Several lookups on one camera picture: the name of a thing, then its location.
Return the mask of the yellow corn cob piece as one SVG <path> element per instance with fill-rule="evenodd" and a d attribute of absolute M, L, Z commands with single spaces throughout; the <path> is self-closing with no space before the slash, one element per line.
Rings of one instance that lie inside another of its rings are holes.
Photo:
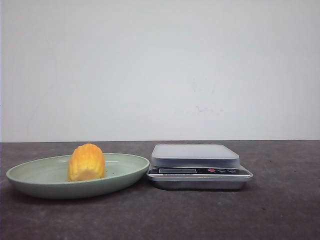
<path fill-rule="evenodd" d="M 106 165 L 102 150 L 95 144 L 78 146 L 68 162 L 67 178 L 69 182 L 102 179 Z"/>

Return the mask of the silver electronic kitchen scale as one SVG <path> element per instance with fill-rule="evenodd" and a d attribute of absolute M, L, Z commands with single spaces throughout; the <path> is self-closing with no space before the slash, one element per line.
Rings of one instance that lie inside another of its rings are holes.
<path fill-rule="evenodd" d="M 164 190 L 240 190 L 254 177 L 222 144 L 157 144 L 146 175 Z"/>

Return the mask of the light green plate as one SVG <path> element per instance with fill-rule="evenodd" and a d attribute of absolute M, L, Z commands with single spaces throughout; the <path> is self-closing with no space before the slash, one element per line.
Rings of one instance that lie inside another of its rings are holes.
<path fill-rule="evenodd" d="M 28 196 L 43 199 L 81 199 L 125 189 L 148 171 L 150 161 L 142 156 L 105 153 L 103 178 L 68 181 L 70 155 L 53 156 L 16 165 L 6 172 L 13 188 Z"/>

